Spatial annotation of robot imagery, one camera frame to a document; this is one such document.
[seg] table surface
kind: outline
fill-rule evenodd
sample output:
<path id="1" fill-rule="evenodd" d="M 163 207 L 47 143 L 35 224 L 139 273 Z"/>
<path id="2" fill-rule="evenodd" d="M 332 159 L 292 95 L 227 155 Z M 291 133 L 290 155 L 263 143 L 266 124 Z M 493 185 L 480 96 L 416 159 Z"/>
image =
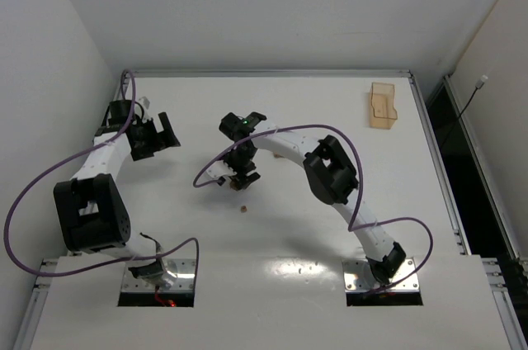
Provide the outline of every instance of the table surface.
<path id="1" fill-rule="evenodd" d="M 392 130 L 369 127 L 372 82 L 396 86 Z M 123 266 L 55 279 L 32 349 L 508 348 L 479 257 L 459 255 L 407 78 L 141 78 L 141 96 L 151 114 L 167 112 L 182 147 L 127 161 L 117 185 L 137 231 L 165 248 L 200 240 L 195 307 L 116 307 Z M 295 164 L 259 151 L 262 178 L 247 191 L 191 186 L 229 145 L 218 124 L 230 111 L 259 111 L 281 126 L 335 125 L 351 137 L 371 210 L 431 228 L 433 257 L 419 273 L 424 306 L 347 307 L 341 260 L 363 256 L 361 245 Z M 386 229 L 420 261 L 428 247 L 420 226 Z M 189 245 L 174 258 L 193 255 Z M 58 269 L 103 259 L 61 258 Z"/>

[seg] metal frame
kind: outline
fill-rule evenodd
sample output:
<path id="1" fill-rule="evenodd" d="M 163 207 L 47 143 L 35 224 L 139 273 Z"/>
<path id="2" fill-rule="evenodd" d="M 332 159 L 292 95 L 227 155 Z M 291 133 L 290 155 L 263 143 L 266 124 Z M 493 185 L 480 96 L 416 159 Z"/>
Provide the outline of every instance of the metal frame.
<path id="1" fill-rule="evenodd" d="M 512 350 L 528 350 L 526 339 L 522 333 L 519 320 L 513 308 L 512 299 L 505 287 L 504 277 L 496 258 L 482 258 L 486 276 L 492 289 L 493 299 L 501 315 L 502 326 L 506 332 Z"/>
<path id="2" fill-rule="evenodd" d="M 452 82 L 449 76 L 444 77 L 444 86 L 445 90 L 447 91 L 447 95 L 449 96 L 449 99 L 451 101 L 451 104 L 453 105 L 453 109 L 455 109 L 455 114 L 458 116 L 460 113 L 460 104 L 458 101 L 458 97 L 453 93 Z M 488 196 L 490 205 L 493 209 L 493 214 L 495 215 L 497 224 L 499 226 L 499 229 L 501 230 L 502 237 L 505 240 L 508 253 L 510 254 L 510 258 L 517 259 L 520 257 L 519 247 L 517 245 L 515 237 L 512 235 L 512 229 L 507 223 L 509 220 L 507 218 L 507 214 L 504 212 L 505 210 L 503 208 L 497 208 L 497 201 L 499 201 L 500 203 L 501 198 L 495 190 L 495 187 L 493 186 L 493 180 L 488 166 L 484 162 L 484 159 L 480 156 L 480 148 L 477 138 L 475 137 L 471 125 L 464 117 L 464 115 L 460 117 L 459 123 L 460 127 L 462 128 L 462 132 L 464 133 L 464 137 L 468 143 L 471 156 L 475 161 L 475 166 L 477 167 L 478 175 L 480 176 L 480 179 L 484 186 L 484 190 L 486 191 L 486 195 Z"/>
<path id="3" fill-rule="evenodd" d="M 361 294 L 379 287 L 379 283 L 372 275 L 370 265 L 366 259 L 348 259 L 346 261 L 343 261 L 342 265 L 343 277 L 345 281 L 345 292 L 347 294 Z M 414 259 L 405 259 L 405 261 L 402 263 L 402 266 L 400 266 L 394 277 L 390 279 L 390 282 L 401 280 L 408 274 L 414 272 L 415 269 L 416 267 L 414 264 Z M 418 281 L 418 275 L 416 273 L 413 273 L 407 280 L 400 282 L 396 286 L 391 287 L 389 290 L 387 290 L 387 292 L 420 292 L 420 283 Z"/>
<path id="4" fill-rule="evenodd" d="M 40 264 L 40 271 L 53 273 L 57 268 L 57 259 L 44 259 Z M 44 309 L 46 298 L 48 297 L 48 290 L 51 285 L 51 278 L 37 277 L 33 292 L 31 293 L 30 301 L 26 308 L 26 313 L 22 319 L 18 335 L 16 336 L 13 350 L 30 350 L 35 337 L 36 329 L 39 326 L 40 316 Z"/>
<path id="5" fill-rule="evenodd" d="M 411 83 L 412 94 L 414 96 L 414 101 L 416 102 L 418 115 L 420 116 L 420 120 L 422 122 L 427 145 L 429 145 L 432 161 L 435 165 L 438 182 L 440 183 L 442 195 L 444 196 L 447 213 L 451 219 L 451 225 L 453 226 L 455 236 L 457 236 L 457 244 L 462 247 L 466 255 L 471 255 L 468 238 L 465 234 L 462 220 L 460 219 L 459 210 L 456 206 L 455 197 L 453 196 L 449 179 L 447 178 L 446 168 L 442 162 L 440 150 L 438 149 L 438 144 L 436 143 L 435 135 L 432 130 L 431 121 L 429 120 L 429 115 L 427 114 L 426 104 L 423 101 L 422 92 L 420 91 L 420 87 L 418 86 L 414 75 L 411 75 L 409 82 Z"/>
<path id="6" fill-rule="evenodd" d="M 411 78 L 405 69 L 137 69 L 136 78 Z"/>

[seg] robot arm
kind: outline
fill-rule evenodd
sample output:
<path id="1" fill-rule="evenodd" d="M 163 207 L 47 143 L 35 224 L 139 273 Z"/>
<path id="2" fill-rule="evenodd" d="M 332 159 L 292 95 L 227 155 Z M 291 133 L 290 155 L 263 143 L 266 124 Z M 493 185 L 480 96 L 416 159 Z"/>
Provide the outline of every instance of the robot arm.
<path id="1" fill-rule="evenodd" d="M 231 140 L 238 141 L 252 132 L 257 134 L 277 128 L 264 115 L 253 112 L 243 119 L 230 113 L 222 120 L 219 129 Z M 260 177 L 254 172 L 256 167 L 252 161 L 258 149 L 270 150 L 302 167 L 312 193 L 350 223 L 357 194 L 352 194 L 352 191 L 357 189 L 358 181 L 356 169 L 336 138 L 328 135 L 324 140 L 317 140 L 294 131 L 257 137 L 231 150 L 223 161 L 216 162 L 207 173 L 222 183 L 228 177 L 235 190 L 245 189 Z M 363 201 L 356 223 L 374 224 L 376 221 Z M 381 226 L 374 225 L 354 233 L 363 246 L 374 277 L 382 284 L 389 284 L 389 279 L 405 260 L 402 247 Z"/>
<path id="2" fill-rule="evenodd" d="M 139 106 L 141 116 L 119 138 L 108 142 L 126 122 L 130 111 L 128 100 L 111 102 L 111 117 L 103 124 L 93 139 L 94 145 L 105 146 L 91 152 L 81 169 L 69 181 L 54 187 L 54 199 L 64 242 L 70 251 L 104 253 L 113 258 L 144 257 L 161 253 L 159 244 L 148 236 L 137 234 L 115 178 L 130 154 L 134 161 L 153 156 L 168 147 L 180 146 L 165 112 L 159 114 L 163 131 L 157 132 L 146 107 Z M 164 276 L 163 260 L 154 262 L 129 262 L 134 276 L 160 283 Z"/>

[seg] purple cable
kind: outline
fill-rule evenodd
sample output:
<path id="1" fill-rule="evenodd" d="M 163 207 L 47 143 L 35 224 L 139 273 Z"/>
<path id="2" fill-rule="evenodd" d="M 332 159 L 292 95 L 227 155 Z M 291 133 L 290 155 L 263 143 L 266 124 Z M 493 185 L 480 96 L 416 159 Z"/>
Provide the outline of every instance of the purple cable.
<path id="1" fill-rule="evenodd" d="M 356 146 L 354 146 L 352 141 L 350 141 L 350 139 L 346 135 L 344 135 L 342 131 L 340 131 L 339 129 L 337 129 L 337 128 L 331 126 L 331 125 L 292 125 L 290 127 L 283 127 L 283 128 L 280 128 L 280 129 L 263 131 L 262 133 L 251 134 L 248 137 L 242 138 L 241 140 L 239 140 L 239 141 L 235 142 L 234 144 L 230 145 L 229 147 L 224 149 L 222 152 L 220 152 L 210 162 L 208 162 L 200 170 L 198 175 L 196 175 L 194 181 L 192 182 L 192 186 L 193 187 L 204 187 L 204 186 L 209 185 L 211 183 L 218 183 L 218 180 L 214 179 L 212 181 L 207 181 L 207 182 L 203 182 L 203 183 L 198 184 L 198 180 L 200 179 L 200 177 L 202 175 L 204 175 L 204 173 L 207 170 L 207 168 L 211 167 L 216 161 L 221 160 L 222 157 L 227 154 L 227 152 L 229 152 L 233 148 L 236 148 L 240 144 L 243 144 L 244 142 L 252 140 L 252 139 L 257 138 L 257 137 L 262 137 L 264 135 L 275 134 L 275 133 L 283 133 L 285 131 L 292 131 L 292 130 L 304 130 L 304 129 L 325 129 L 325 130 L 333 131 L 334 133 L 339 134 L 345 140 L 345 142 L 348 144 L 348 146 L 352 150 L 352 153 L 354 154 L 354 159 L 356 160 L 356 164 L 357 164 L 357 172 L 358 172 L 358 175 L 359 175 L 359 178 L 360 178 L 360 181 L 359 181 L 360 184 L 359 184 L 359 189 L 358 189 L 356 206 L 354 207 L 354 211 L 352 212 L 352 217 L 350 219 L 350 223 L 348 224 L 348 231 L 352 232 L 352 226 L 354 225 L 354 222 L 356 221 L 356 217 L 357 217 L 357 214 L 358 214 L 358 212 L 360 210 L 360 206 L 361 206 L 361 199 L 363 198 L 363 166 L 361 166 L 360 155 L 357 153 Z"/>
<path id="2" fill-rule="evenodd" d="M 102 144 L 94 145 L 91 148 L 85 149 L 85 150 L 83 150 L 83 151 L 81 151 L 81 152 L 79 152 L 77 154 L 73 154 L 72 156 L 70 156 L 70 157 L 68 157 L 68 158 L 56 163 L 55 165 L 51 166 L 50 168 L 48 168 L 47 170 L 42 172 L 40 175 L 38 175 L 35 179 L 33 179 L 33 181 L 28 183 L 27 186 L 22 190 L 20 195 L 18 195 L 16 197 L 15 201 L 11 205 L 11 208 L 9 209 L 9 212 L 7 213 L 6 222 L 5 222 L 4 226 L 3 226 L 3 244 L 4 244 L 4 247 L 6 249 L 7 256 L 12 260 L 13 263 L 15 263 L 15 265 L 17 265 L 24 272 L 28 272 L 30 274 L 33 274 L 35 276 L 40 276 L 40 277 L 66 277 L 66 276 L 72 276 L 74 274 L 79 274 L 79 273 L 82 273 L 82 272 L 87 272 L 89 270 L 96 269 L 98 267 L 112 265 L 114 263 L 127 262 L 129 260 L 147 261 L 147 260 L 150 260 L 150 259 L 163 258 L 163 257 L 166 257 L 167 255 L 169 255 L 171 253 L 174 253 L 175 251 L 177 251 L 178 249 L 183 247 L 185 244 L 187 244 L 187 243 L 189 243 L 191 241 L 194 241 L 196 243 L 196 268 L 195 268 L 195 280 L 194 280 L 194 285 L 195 285 L 195 288 L 196 288 L 196 278 L 198 277 L 198 260 L 199 260 L 199 256 L 200 256 L 200 245 L 198 244 L 198 240 L 196 238 L 194 238 L 194 237 L 192 237 L 190 239 L 187 239 L 183 243 L 181 243 L 181 244 L 177 245 L 176 247 L 174 247 L 173 249 L 171 249 L 171 250 L 169 250 L 169 251 L 167 251 L 165 253 L 158 254 L 158 255 L 153 255 L 153 256 L 150 256 L 150 257 L 137 257 L 137 258 L 118 258 L 118 259 L 114 259 L 113 261 L 96 263 L 95 265 L 91 265 L 91 266 L 88 266 L 88 267 L 83 267 L 83 268 L 77 269 L 77 270 L 72 270 L 71 272 L 61 272 L 61 273 L 40 272 L 38 270 L 32 269 L 32 268 L 26 266 L 24 263 L 22 263 L 17 258 L 17 256 L 14 254 L 14 252 L 13 252 L 13 250 L 11 248 L 11 242 L 9 240 L 9 228 L 11 226 L 11 221 L 12 221 L 13 215 L 15 213 L 15 209 L 18 207 L 18 205 L 20 204 L 22 198 L 26 195 L 26 193 L 38 181 L 40 181 L 42 178 L 44 178 L 49 173 L 52 173 L 57 168 L 64 166 L 66 163 L 69 163 L 69 162 L 71 162 L 72 160 L 74 160 L 76 158 L 80 158 L 81 156 L 84 156 L 86 154 L 90 154 L 94 150 L 98 150 L 99 148 L 102 148 L 108 142 L 112 142 L 112 141 L 117 140 L 120 136 L 122 136 L 125 133 L 126 129 L 128 129 L 128 127 L 129 127 L 129 125 L 132 122 L 132 119 L 134 117 L 135 77 L 134 77 L 134 75 L 132 74 L 132 72 L 129 69 L 126 69 L 125 71 L 123 71 L 123 74 L 121 75 L 121 82 L 120 82 L 120 90 L 121 90 L 121 95 L 123 96 L 123 98 L 125 98 L 125 92 L 123 90 L 123 81 L 125 80 L 126 74 L 128 74 L 130 76 L 130 82 L 132 83 L 132 103 L 130 104 L 129 115 L 126 118 L 126 122 L 123 125 L 123 127 L 121 127 L 121 129 L 117 132 L 117 134 L 115 134 L 113 137 L 108 139 L 107 142 L 102 143 Z"/>

